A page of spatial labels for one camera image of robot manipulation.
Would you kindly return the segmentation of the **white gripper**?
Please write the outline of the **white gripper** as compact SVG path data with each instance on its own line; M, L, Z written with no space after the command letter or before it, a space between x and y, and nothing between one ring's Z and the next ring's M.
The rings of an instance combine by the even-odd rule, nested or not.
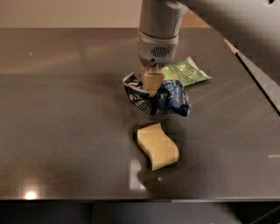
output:
M153 97L160 88L164 74L162 67L174 58L179 32L142 31L137 37L138 58L141 62L142 89Z

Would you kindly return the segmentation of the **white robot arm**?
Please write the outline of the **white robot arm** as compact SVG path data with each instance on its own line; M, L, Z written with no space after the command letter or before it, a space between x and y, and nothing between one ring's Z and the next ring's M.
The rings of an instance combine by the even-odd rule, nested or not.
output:
M280 0L142 0L137 42L143 67L164 67L173 60L188 11L279 82Z

